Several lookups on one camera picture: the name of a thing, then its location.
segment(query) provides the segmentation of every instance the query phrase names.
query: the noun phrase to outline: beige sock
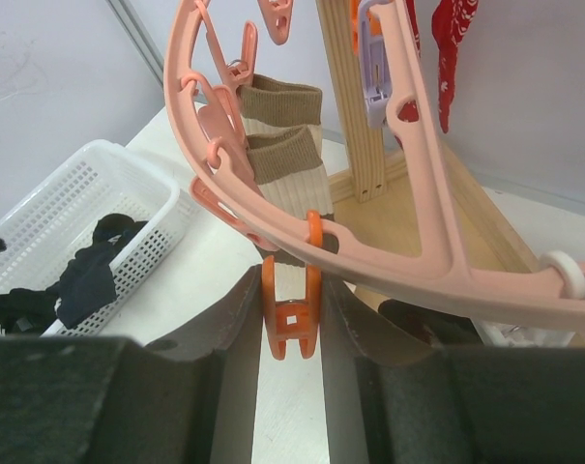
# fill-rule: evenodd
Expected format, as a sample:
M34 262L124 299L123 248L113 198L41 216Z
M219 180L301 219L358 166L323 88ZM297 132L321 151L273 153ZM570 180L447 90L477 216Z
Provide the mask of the beige sock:
M296 218L316 210L333 220L329 179L322 153L322 91L255 74L239 91L241 117L248 135L248 158L264 197ZM325 237L324 248L336 251ZM305 263L280 250L275 256L278 301L305 297Z
M322 154L322 91L317 87L280 82L255 74L250 86L239 91L241 118L247 135L276 133L307 125Z
M326 170L307 126L249 135L248 142L255 182L268 201L296 218L306 218L307 210L316 210L322 218L333 220ZM336 251L336 240L325 237L324 248ZM275 256L277 300L304 298L305 263L283 250L259 251L262 257Z

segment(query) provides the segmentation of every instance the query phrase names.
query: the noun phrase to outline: pink clip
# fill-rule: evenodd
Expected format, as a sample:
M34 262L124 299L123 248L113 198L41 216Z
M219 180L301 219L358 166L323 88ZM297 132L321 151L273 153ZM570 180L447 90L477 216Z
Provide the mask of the pink clip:
M227 85L233 94L241 85L251 84L255 70L255 57L257 55L257 27L251 21L245 23L243 31L243 44L241 46L241 59L229 64L223 58L223 52L219 45L219 39L215 33L213 21L208 14L208 9L202 0L194 0L195 7L199 10L202 21L206 26L206 42L213 55L213 61L219 72L221 81Z
M257 0L257 3L271 40L277 45L285 44L290 35L294 0Z
M231 171L245 185L262 195L259 187L253 179L253 169L247 159L247 142L245 131L241 122L238 102L233 97L231 90L225 85L211 87L204 75L199 72L188 72L181 78L182 88L191 82L200 84L206 97L207 104L197 111L200 126L209 138L205 163L212 169L219 169L221 158L219 150L224 150L228 155ZM277 251L278 247L268 240L259 237L244 222L222 208L219 198L199 180L193 179L190 185L191 196L200 205L213 213L217 218L238 230L245 237L254 242L258 247L267 251Z
M217 196L210 191L208 187L200 180L199 177L195 177L191 181L190 185L191 196L197 203L202 205L208 211L210 211L217 218L221 219L226 224L230 225L242 235L254 242L258 247L267 251L277 251L279 248L277 245L269 242L268 240L258 236L252 229L250 229L244 222L233 216L231 213L223 209L222 203L219 201Z

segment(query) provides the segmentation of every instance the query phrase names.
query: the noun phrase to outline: white table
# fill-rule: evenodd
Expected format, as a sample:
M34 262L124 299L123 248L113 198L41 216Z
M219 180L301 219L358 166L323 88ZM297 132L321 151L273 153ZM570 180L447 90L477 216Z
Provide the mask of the white table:
M193 173L163 109L128 148L161 166L187 188ZM333 174L347 167L342 145L325 140L323 159ZM487 190L536 254L561 249L585 260L585 217ZM253 244L203 212L187 237L159 265L104 328L148 343L189 321L225 295L249 266L261 262ZM328 463L319 344L310 360L292 345L284 362L263 338L253 437L254 463Z

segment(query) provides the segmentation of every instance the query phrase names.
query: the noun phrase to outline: wooden board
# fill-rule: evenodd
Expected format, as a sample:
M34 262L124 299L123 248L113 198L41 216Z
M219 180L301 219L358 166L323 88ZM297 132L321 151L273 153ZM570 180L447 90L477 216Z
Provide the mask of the wooden board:
M337 113L346 139L351 187L359 202L386 190L382 131L367 126L359 58L352 50L350 2L316 0Z
M472 265L480 269L515 273L535 270L535 254L453 151L444 146L443 153ZM336 221L348 227L366 245L409 256L419 255L421 244L417 218L403 155L393 154L386 166L385 193L365 203L359 203L352 196L352 186L347 181L349 172L330 178ZM373 308L386 299L361 287L356 293Z

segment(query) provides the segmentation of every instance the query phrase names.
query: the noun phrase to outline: purple clothespin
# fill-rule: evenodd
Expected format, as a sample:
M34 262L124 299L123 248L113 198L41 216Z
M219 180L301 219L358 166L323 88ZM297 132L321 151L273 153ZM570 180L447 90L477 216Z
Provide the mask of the purple clothespin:
M386 118L387 102L392 92L387 53L382 35L371 35L368 11L390 0L362 0L359 4L359 63L361 84L366 100L367 124L380 129Z

